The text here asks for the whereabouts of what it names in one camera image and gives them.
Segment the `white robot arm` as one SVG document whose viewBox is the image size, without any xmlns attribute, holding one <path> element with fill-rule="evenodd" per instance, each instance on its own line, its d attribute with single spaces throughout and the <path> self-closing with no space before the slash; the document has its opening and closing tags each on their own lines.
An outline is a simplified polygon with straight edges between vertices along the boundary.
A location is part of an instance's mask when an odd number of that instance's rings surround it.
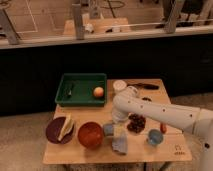
<svg viewBox="0 0 213 171">
<path fill-rule="evenodd" d="M 122 122 L 129 113 L 143 115 L 203 138 L 203 152 L 198 171 L 213 169 L 212 110 L 144 101 L 137 97 L 137 89 L 129 86 L 113 98 L 113 121 Z"/>
</svg>

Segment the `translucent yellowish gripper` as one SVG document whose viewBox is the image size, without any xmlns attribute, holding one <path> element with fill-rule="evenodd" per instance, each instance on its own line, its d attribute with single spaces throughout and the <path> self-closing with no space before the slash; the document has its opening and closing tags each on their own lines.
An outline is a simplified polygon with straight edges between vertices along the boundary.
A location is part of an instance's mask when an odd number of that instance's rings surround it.
<svg viewBox="0 0 213 171">
<path fill-rule="evenodd" d="M 124 125 L 121 123 L 117 123 L 113 126 L 114 128 L 114 136 L 120 137 L 121 134 L 125 131 Z M 165 134 L 167 132 L 167 125 L 164 123 L 160 123 L 160 131 Z"/>
</svg>

